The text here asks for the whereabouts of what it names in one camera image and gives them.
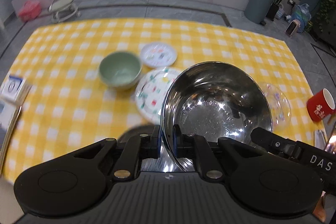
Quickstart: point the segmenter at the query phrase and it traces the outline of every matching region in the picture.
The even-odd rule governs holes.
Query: patterned paper plate
[[[288,126],[291,122],[291,107],[284,93],[272,84],[262,83],[260,88],[271,110],[273,129]]]
[[[162,103],[165,95],[181,73],[175,68],[158,68],[147,73],[135,89],[135,102],[141,115],[152,122],[160,124]]]
[[[177,53],[168,44],[154,42],[142,48],[140,58],[150,68],[167,67],[175,62]]]

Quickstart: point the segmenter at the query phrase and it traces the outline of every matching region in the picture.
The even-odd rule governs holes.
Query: book
[[[26,79],[9,75],[0,87],[0,96],[21,106],[31,87]]]
[[[0,98],[0,176],[9,140],[20,111],[21,106]]]

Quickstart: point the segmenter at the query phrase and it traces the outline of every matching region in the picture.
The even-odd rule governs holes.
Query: green ceramic bowl
[[[109,87],[126,90],[140,78],[142,64],[131,52],[114,52],[105,57],[99,65],[100,79]]]

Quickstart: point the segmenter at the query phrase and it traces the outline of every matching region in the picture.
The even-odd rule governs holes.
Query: gray trash can
[[[264,21],[274,0],[249,0],[244,15],[254,23]]]

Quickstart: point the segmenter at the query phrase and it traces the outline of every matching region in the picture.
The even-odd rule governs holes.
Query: red mug
[[[321,121],[325,116],[334,113],[335,102],[327,89],[322,89],[307,101],[309,116],[314,122]]]

